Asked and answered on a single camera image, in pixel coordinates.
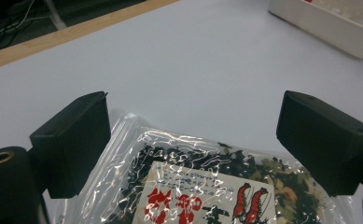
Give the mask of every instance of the seaweed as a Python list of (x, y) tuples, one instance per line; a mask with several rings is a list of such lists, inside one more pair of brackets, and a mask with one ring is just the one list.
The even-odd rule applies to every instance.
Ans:
[(187, 152), (178, 147), (153, 147), (145, 144), (137, 156), (133, 158), (129, 172), (129, 184), (122, 189), (124, 199), (119, 203), (120, 213), (110, 217), (107, 223), (132, 223), (135, 206), (139, 201), (139, 193), (143, 190), (144, 180), (148, 175), (153, 161), (166, 161), (172, 165), (220, 172), (224, 175), (252, 179), (274, 185), (276, 215), (286, 223), (320, 223), (316, 210), (319, 201), (308, 193), (305, 180), (310, 174), (304, 168), (298, 172), (286, 172), (289, 167), (278, 158), (263, 159), (256, 162), (253, 155), (245, 155), (242, 150), (229, 152), (231, 147), (224, 147), (225, 153), (207, 153), (201, 150)]

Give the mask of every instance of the black cylinder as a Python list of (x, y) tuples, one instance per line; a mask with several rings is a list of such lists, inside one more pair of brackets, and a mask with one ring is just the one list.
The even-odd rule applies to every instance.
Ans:
[(0, 223), (49, 223), (22, 147), (0, 149)]

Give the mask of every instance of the clear plastic packaging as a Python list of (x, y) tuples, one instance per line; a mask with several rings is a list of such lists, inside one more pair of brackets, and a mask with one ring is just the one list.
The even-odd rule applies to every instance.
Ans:
[(169, 133), (119, 111), (84, 189), (53, 223), (353, 223), (295, 160)]

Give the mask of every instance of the food package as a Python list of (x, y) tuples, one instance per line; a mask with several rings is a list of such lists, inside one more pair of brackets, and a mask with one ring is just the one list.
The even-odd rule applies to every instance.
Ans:
[(353, 223), (295, 159), (153, 128), (113, 111), (112, 137), (53, 223)]

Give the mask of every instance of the white container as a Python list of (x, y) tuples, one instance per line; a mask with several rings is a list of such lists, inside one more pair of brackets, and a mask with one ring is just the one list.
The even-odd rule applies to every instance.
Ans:
[(334, 10), (334, 6), (338, 6), (340, 2), (341, 0), (316, 0), (312, 3), (304, 0), (272, 0), (269, 10), (329, 44), (363, 59), (363, 7), (349, 4)]

